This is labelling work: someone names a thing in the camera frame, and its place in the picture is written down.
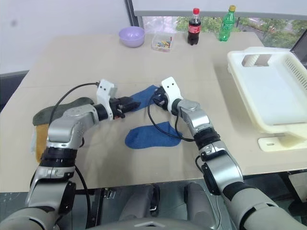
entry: plastic container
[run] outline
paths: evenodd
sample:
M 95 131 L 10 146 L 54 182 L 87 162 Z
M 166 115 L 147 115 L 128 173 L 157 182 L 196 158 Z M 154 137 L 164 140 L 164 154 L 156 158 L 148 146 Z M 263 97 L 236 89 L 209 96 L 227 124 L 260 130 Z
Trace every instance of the plastic container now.
M 130 26 L 119 32 L 121 42 L 128 47 L 138 47 L 144 43 L 145 31 L 138 26 Z
M 162 52 L 170 52 L 174 45 L 174 34 L 158 33 L 152 39 L 152 49 Z
M 262 132 L 279 134 L 260 138 L 260 148 L 307 148 L 307 70 L 295 55 L 289 49 L 250 47 L 229 52 L 227 58 L 253 124 Z

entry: white plastic tray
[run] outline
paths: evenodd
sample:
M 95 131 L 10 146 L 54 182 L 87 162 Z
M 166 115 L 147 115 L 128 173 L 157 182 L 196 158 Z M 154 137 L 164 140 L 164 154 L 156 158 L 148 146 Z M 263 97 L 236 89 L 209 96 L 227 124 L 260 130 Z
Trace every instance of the white plastic tray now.
M 271 57 L 266 66 L 258 58 Z M 263 151 L 307 148 L 307 70 L 289 49 L 250 47 L 228 53 L 232 74 L 253 124 L 280 137 L 260 138 Z

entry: table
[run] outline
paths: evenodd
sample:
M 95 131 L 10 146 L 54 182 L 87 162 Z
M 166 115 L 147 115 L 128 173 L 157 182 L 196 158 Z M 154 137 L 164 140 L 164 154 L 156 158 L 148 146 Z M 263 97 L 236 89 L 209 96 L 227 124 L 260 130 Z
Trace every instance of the table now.
M 228 42 L 214 34 L 200 34 L 197 46 L 176 34 L 170 53 L 150 48 L 152 35 L 138 48 L 123 46 L 117 35 L 78 35 L 56 38 L 31 68 L 0 115 L 0 192 L 28 191 L 38 163 L 30 154 L 34 127 L 32 117 L 40 109 L 54 105 L 75 85 L 102 78 L 118 86 L 117 97 L 129 96 L 148 86 L 159 85 L 173 76 L 182 96 L 197 101 L 207 112 L 215 129 L 236 158 L 244 175 L 305 168 L 304 150 L 263 152 L 257 139 L 262 134 L 252 125 L 232 76 L 227 72 L 226 54 L 249 46 L 262 46 L 254 33 L 232 33 Z M 65 102 L 81 96 L 95 99 L 96 88 L 74 91 Z M 159 123 L 174 117 L 152 106 Z M 150 125 L 147 110 L 127 114 L 125 119 L 103 121 L 89 130 L 76 164 L 89 188 L 145 184 L 201 178 L 195 167 L 195 143 L 181 142 L 171 148 L 130 149 L 124 144 L 128 132 Z M 185 136 L 186 126 L 179 130 Z M 78 178 L 73 180 L 81 188 Z

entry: window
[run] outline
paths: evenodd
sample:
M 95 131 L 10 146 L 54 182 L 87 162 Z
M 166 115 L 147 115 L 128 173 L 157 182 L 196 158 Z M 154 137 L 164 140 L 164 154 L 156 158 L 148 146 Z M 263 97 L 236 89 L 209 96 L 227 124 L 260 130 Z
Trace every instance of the window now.
M 145 16 L 146 33 L 184 32 L 188 29 L 189 17 Z M 201 31 L 218 33 L 222 23 L 220 17 L 201 17 Z M 234 32 L 255 32 L 265 46 L 292 48 L 307 29 L 305 20 L 269 18 L 236 18 Z

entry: red bottle label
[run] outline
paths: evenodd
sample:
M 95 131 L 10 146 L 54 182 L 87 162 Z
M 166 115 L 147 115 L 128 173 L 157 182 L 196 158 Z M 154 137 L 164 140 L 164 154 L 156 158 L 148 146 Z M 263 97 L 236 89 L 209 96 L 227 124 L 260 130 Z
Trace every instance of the red bottle label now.
M 197 34 L 201 31 L 201 26 L 193 26 L 193 25 L 189 25 L 189 32 L 192 34 Z

